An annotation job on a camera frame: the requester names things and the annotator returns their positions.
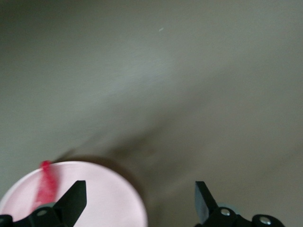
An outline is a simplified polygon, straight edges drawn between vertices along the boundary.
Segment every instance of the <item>pink circular lid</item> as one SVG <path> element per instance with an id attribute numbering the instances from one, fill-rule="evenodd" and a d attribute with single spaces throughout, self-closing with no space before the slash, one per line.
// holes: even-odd
<path id="1" fill-rule="evenodd" d="M 77 180 L 85 180 L 87 206 L 75 227 L 147 227 L 147 214 L 141 197 L 121 175 L 89 162 L 68 161 L 52 164 L 60 177 L 57 200 Z M 16 182 L 0 202 L 0 214 L 14 221 L 31 213 L 40 180 L 37 169 Z"/>

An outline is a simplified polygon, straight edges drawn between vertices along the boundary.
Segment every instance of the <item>pink cup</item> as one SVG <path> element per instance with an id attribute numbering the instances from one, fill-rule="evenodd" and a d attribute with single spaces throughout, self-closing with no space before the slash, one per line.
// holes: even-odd
<path id="1" fill-rule="evenodd" d="M 145 206 L 138 192 L 121 175 L 109 168 L 81 161 L 52 164 L 60 177 L 58 200 L 77 180 L 85 180 L 87 206 L 75 227 L 147 227 Z M 37 169 L 16 182 L 0 202 L 0 214 L 14 221 L 31 213 L 40 180 Z"/>

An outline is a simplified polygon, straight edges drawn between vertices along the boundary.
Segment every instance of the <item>black robotic claw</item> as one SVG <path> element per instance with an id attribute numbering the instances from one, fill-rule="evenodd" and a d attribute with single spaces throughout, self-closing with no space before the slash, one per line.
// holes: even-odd
<path id="1" fill-rule="evenodd" d="M 196 182 L 196 211 L 201 224 L 195 227 L 285 227 L 269 215 L 255 215 L 248 221 L 227 207 L 218 207 L 204 182 Z"/>
<path id="2" fill-rule="evenodd" d="M 0 227 L 73 227 L 86 201 L 86 183 L 76 181 L 53 207 L 36 209 L 16 222 L 11 215 L 0 215 Z"/>

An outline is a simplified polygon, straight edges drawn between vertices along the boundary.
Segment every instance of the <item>silver bolt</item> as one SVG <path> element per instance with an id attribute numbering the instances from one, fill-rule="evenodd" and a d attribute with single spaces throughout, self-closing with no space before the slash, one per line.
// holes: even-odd
<path id="1" fill-rule="evenodd" d="M 260 217 L 260 222 L 262 222 L 265 225 L 271 225 L 271 221 L 266 217 Z"/>
<path id="2" fill-rule="evenodd" d="M 44 215 L 44 214 L 46 214 L 46 213 L 47 213 L 46 210 L 41 210 L 41 211 L 39 211 L 39 212 L 37 213 L 37 216 L 42 216 L 42 215 Z"/>
<path id="3" fill-rule="evenodd" d="M 225 216 L 230 216 L 230 212 L 229 212 L 229 210 L 227 210 L 227 209 L 222 209 L 221 210 L 221 214 L 223 214 L 223 215 L 225 215 Z"/>

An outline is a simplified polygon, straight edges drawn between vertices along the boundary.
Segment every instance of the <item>gray floor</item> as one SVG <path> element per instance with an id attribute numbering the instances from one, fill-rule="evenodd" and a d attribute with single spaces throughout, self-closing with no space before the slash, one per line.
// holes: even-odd
<path id="1" fill-rule="evenodd" d="M 194 181 L 303 222 L 303 1 L 1 1 L 0 195 L 69 149 L 115 157 L 154 224 Z"/>

